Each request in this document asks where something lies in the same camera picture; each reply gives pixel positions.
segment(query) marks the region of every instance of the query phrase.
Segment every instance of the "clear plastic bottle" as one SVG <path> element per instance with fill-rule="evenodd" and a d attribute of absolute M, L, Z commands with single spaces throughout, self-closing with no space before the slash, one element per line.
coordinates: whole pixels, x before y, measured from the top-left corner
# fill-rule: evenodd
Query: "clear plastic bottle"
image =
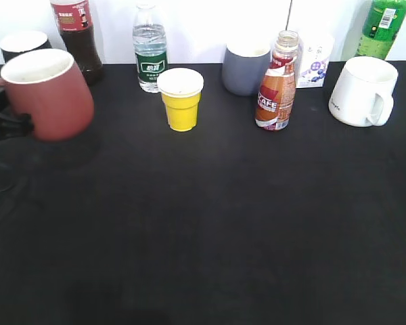
<path fill-rule="evenodd" d="M 168 69 L 167 40 L 156 5 L 151 1 L 137 3 L 133 42 L 140 87 L 158 93 L 156 79 Z"/>
<path fill-rule="evenodd" d="M 296 93 L 295 67 L 298 34 L 283 30 L 278 35 L 272 62 L 258 93 L 256 124 L 268 131 L 279 131 L 289 124 Z"/>
<path fill-rule="evenodd" d="M 357 56 L 385 60 L 406 16 L 406 0 L 373 0 Z"/>

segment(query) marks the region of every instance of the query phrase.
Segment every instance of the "green label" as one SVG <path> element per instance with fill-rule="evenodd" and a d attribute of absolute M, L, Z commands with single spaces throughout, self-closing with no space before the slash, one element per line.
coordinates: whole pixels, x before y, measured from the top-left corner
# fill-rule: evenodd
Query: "green label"
<path fill-rule="evenodd" d="M 135 57 L 138 77 L 146 83 L 155 82 L 160 73 L 168 69 L 167 52 L 159 56 L 141 56 L 136 53 Z"/>
<path fill-rule="evenodd" d="M 405 16 L 406 1 L 374 1 L 365 21 L 363 34 L 377 41 L 394 41 Z"/>

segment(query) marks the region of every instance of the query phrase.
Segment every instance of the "plastic bottle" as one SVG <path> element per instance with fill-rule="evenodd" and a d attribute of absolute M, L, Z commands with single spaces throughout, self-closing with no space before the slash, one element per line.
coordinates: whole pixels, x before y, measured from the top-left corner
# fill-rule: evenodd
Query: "plastic bottle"
<path fill-rule="evenodd" d="M 90 15 L 89 0 L 50 0 L 60 36 L 87 84 L 103 77 L 102 62 L 97 54 Z"/>
<path fill-rule="evenodd" d="M 406 16 L 406 0 L 373 0 L 357 56 L 385 60 Z"/>
<path fill-rule="evenodd" d="M 137 3 L 133 42 L 140 87 L 158 93 L 156 79 L 168 69 L 167 40 L 156 5 L 151 1 Z"/>
<path fill-rule="evenodd" d="M 298 34 L 289 30 L 280 32 L 272 62 L 263 77 L 258 93 L 256 124 L 268 131 L 287 127 L 296 93 L 295 68 Z"/>

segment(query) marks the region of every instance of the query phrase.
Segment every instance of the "cup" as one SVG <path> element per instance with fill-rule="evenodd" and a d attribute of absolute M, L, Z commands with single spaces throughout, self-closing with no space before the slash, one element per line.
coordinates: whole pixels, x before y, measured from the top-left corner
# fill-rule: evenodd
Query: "cup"
<path fill-rule="evenodd" d="M 330 112 L 354 127 L 384 125 L 394 107 L 397 69 L 377 58 L 360 56 L 344 66 L 330 98 Z"/>
<path fill-rule="evenodd" d="M 222 71 L 225 88 L 239 96 L 256 95 L 270 62 L 270 44 L 252 39 L 228 42 Z"/>
<path fill-rule="evenodd" d="M 44 141 L 74 137 L 93 118 L 93 99 L 74 58 L 39 49 L 10 60 L 0 72 L 14 114 L 30 114 L 33 135 Z"/>
<path fill-rule="evenodd" d="M 48 36 L 37 30 L 23 30 L 6 35 L 0 41 L 1 54 L 5 62 L 36 49 L 51 49 Z"/>
<path fill-rule="evenodd" d="M 170 128 L 185 132 L 195 127 L 203 76 L 195 70 L 175 68 L 160 74 L 157 83 Z"/>

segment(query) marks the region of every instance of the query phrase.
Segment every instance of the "mug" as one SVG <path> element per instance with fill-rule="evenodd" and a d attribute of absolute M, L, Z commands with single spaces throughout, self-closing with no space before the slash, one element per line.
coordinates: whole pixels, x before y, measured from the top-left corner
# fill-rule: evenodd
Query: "mug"
<path fill-rule="evenodd" d="M 354 127 L 384 125 L 394 107 L 392 92 L 399 73 L 381 59 L 352 58 L 344 66 L 330 98 L 332 115 Z"/>
<path fill-rule="evenodd" d="M 5 62 L 20 54 L 36 49 L 51 49 L 48 36 L 37 30 L 23 30 L 6 35 L 0 41 L 1 55 Z"/>
<path fill-rule="evenodd" d="M 225 88 L 239 96 L 256 95 L 270 63 L 270 44 L 251 39 L 230 41 L 222 71 Z"/>
<path fill-rule="evenodd" d="M 0 75 L 13 113 L 31 115 L 37 139 L 69 139 L 93 119 L 92 95 L 66 51 L 38 49 L 21 54 L 5 64 Z"/>

